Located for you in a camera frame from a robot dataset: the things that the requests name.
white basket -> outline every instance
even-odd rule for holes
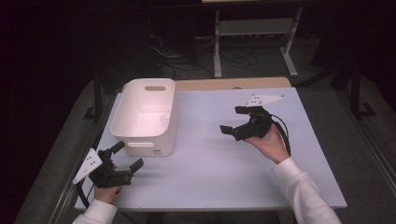
[[[177,128],[175,81],[141,78],[129,82],[110,131],[130,156],[163,157],[172,153]]]

white bracket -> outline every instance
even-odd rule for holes
[[[283,99],[285,99],[284,95],[253,95],[247,101],[247,106],[263,106]]]
[[[101,164],[102,160],[96,153],[95,149],[91,148],[88,152],[87,157],[79,168],[76,177],[73,179],[73,184],[77,184],[79,181],[85,178],[85,176],[92,173],[92,171],[98,168]]]

person's right hand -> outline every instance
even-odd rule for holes
[[[263,138],[257,136],[249,137],[245,139],[245,142],[256,147],[262,155],[276,164],[290,157],[288,151],[286,151],[282,136],[274,124],[271,125],[270,130]]]

white long-sleeve shirt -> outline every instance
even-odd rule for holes
[[[289,200],[300,224],[338,224],[338,216],[323,199],[311,176],[300,169],[292,158],[282,161],[273,169],[279,184]],[[93,200],[85,214],[74,224],[109,224],[117,208],[108,203]]]

hand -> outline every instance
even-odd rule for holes
[[[256,147],[262,155],[276,164],[290,157],[289,153],[286,151],[282,136],[274,124],[271,125],[270,130],[263,138],[257,136],[249,137],[245,142]]]
[[[113,187],[109,189],[99,189],[95,186],[94,198],[104,203],[113,203],[116,194],[120,193],[122,186]]]

